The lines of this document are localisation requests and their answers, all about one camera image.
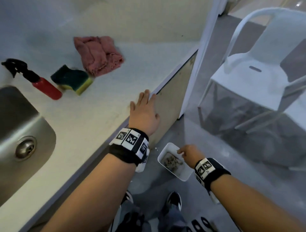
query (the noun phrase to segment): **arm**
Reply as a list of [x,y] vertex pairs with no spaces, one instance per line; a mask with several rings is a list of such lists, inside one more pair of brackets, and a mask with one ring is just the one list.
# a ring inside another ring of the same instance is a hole
[[[194,145],[186,145],[177,153],[182,152],[185,162],[193,169],[205,158]],[[211,190],[244,232],[305,231],[297,219],[231,175],[213,181]]]
[[[140,93],[137,104],[131,102],[129,119],[129,127],[148,136],[159,125],[154,109],[156,95],[149,100],[149,94],[146,90]],[[115,217],[135,169],[135,164],[107,154],[60,206],[42,232],[98,231],[106,227]]]

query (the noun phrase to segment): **wristband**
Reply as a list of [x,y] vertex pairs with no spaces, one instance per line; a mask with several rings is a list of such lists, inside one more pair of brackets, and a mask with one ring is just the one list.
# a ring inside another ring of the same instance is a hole
[[146,157],[149,137],[136,128],[122,128],[110,142],[109,153],[136,166]]
[[211,183],[224,174],[231,174],[214,158],[200,160],[195,166],[196,179],[206,188],[208,194],[211,192]]

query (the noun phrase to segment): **person's right arm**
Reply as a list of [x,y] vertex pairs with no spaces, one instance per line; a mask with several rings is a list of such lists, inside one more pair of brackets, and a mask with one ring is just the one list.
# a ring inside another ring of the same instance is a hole
[[[193,169],[205,158],[195,145],[186,145],[177,153],[182,152],[185,162]],[[297,219],[231,175],[213,181],[211,191],[243,232],[306,231]]]

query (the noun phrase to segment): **sink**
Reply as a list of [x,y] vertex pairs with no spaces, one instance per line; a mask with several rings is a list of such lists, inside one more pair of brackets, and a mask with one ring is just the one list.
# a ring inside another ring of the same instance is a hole
[[55,143],[54,130],[23,94],[0,88],[0,206],[47,162]]

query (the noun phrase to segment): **person's left hand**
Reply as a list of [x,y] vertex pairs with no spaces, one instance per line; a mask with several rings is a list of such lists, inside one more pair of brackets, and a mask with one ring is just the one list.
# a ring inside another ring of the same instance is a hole
[[130,103],[129,127],[139,129],[151,136],[158,128],[160,117],[155,112],[156,94],[149,100],[150,91],[146,89],[139,94],[137,104]]

